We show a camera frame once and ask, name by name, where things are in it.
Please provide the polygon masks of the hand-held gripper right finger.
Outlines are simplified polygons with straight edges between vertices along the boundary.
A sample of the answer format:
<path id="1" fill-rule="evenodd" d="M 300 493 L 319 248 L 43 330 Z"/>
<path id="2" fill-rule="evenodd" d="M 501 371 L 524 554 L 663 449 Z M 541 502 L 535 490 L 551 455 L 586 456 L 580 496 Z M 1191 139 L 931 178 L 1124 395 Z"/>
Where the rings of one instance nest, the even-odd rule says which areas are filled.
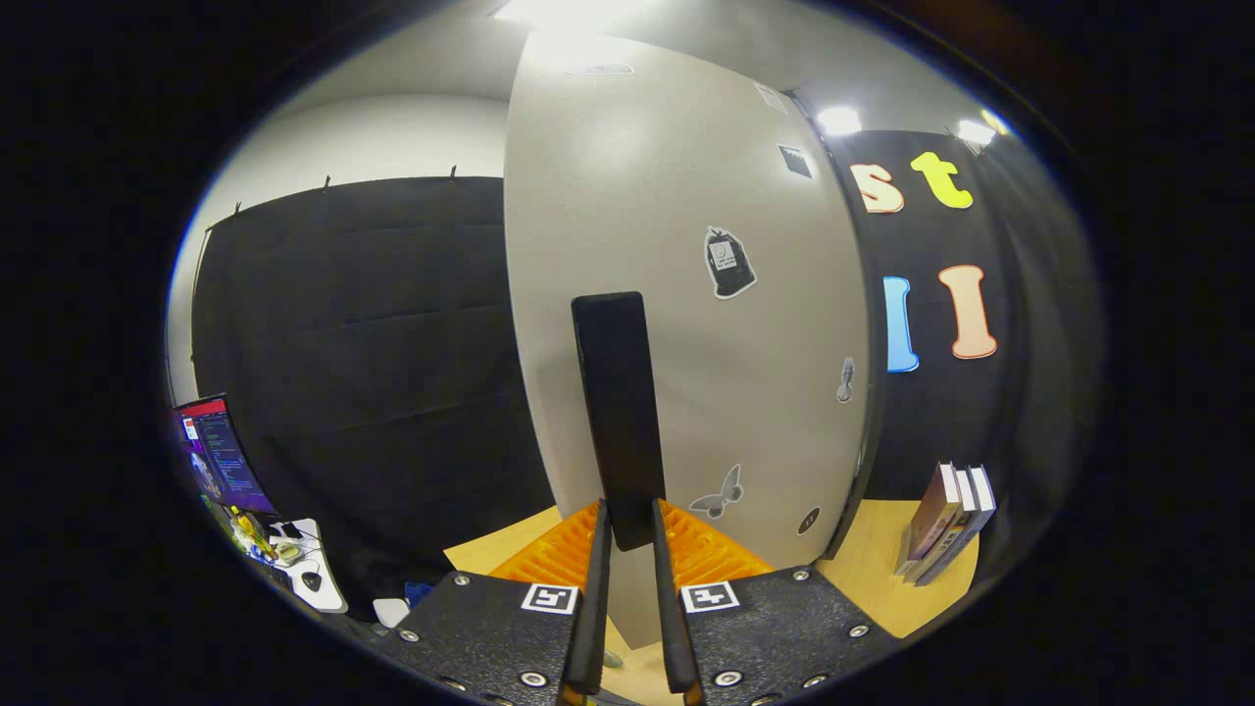
<path id="1" fill-rule="evenodd" d="M 653 502 L 665 675 L 686 705 L 816 705 L 899 640 L 813 564 L 773 571 Z"/>

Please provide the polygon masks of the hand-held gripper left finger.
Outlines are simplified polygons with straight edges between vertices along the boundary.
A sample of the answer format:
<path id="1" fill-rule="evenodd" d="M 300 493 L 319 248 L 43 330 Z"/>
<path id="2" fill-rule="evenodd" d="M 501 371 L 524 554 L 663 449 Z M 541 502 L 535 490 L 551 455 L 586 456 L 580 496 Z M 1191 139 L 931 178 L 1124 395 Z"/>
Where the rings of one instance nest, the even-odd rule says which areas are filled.
<path id="1" fill-rule="evenodd" d="M 497 569 L 449 573 L 376 648 L 439 705 L 581 705 L 602 680 L 611 542 L 591 502 Z"/>

